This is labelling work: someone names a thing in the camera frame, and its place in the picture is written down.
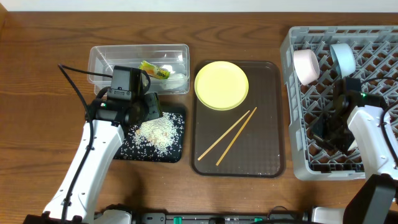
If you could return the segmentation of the green snack wrapper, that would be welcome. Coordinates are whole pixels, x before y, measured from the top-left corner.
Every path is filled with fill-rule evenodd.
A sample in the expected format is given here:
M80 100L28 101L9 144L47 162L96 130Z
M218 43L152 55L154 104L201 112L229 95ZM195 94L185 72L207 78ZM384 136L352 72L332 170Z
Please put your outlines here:
M141 62L139 65L139 69L146 71L146 73L156 79L165 80L170 76L170 72L163 68L160 68L152 63L149 63L145 60Z

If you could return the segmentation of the white napkin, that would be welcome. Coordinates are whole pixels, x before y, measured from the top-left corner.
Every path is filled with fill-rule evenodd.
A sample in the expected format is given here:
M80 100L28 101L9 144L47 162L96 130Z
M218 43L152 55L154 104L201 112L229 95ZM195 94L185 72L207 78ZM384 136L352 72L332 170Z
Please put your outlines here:
M168 79L161 81L163 91L186 93L189 90L188 81L189 58L186 53L166 58L160 65L161 68L170 72Z

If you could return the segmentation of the pink bowl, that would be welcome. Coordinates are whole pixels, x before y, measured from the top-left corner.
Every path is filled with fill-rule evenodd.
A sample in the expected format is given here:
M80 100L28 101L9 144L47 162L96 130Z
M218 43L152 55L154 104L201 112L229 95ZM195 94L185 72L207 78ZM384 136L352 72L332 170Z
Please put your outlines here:
M310 49L293 53L294 69L301 84L308 85L320 76L320 67L315 53Z

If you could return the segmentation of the light blue bowl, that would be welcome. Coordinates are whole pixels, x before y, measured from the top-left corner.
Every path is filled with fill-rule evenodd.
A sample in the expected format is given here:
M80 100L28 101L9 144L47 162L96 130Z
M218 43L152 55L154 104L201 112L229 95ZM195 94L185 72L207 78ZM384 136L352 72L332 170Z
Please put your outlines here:
M332 61L337 63L336 71L342 78L355 72L356 61L351 47L346 43L330 45Z

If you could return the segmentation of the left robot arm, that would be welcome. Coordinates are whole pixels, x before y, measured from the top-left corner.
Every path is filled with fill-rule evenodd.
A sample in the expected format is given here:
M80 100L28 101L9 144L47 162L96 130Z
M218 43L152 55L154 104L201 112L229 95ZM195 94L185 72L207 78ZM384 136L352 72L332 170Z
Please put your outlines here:
M41 215L27 215L24 223L134 223L134 213L111 205L95 215L109 166L132 125L162 117L159 97L150 93L145 70L115 66L111 85L87 104L80 145L57 193Z

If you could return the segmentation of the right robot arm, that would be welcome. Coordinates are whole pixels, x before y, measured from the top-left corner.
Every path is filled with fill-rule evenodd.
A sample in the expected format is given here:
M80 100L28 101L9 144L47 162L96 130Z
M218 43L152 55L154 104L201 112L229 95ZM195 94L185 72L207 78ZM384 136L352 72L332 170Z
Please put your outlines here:
M397 223L397 140L388 105L381 95L362 91L363 82L344 77L333 85L335 112L323 114L311 127L324 149L359 150L366 182L342 209L315 207L312 223Z

